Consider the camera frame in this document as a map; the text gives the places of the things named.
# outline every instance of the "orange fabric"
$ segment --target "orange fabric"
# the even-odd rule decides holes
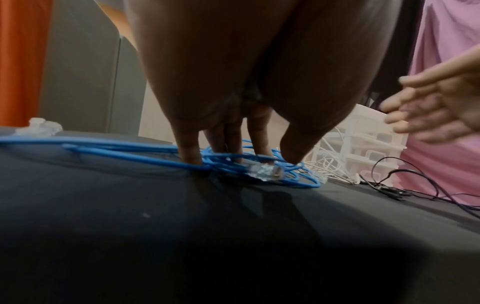
[[[54,0],[0,0],[0,125],[38,114]]]

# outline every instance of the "dark tabletop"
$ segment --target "dark tabletop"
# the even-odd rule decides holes
[[[0,169],[1,302],[470,303],[480,294],[480,221],[449,203],[52,146],[1,147]]]

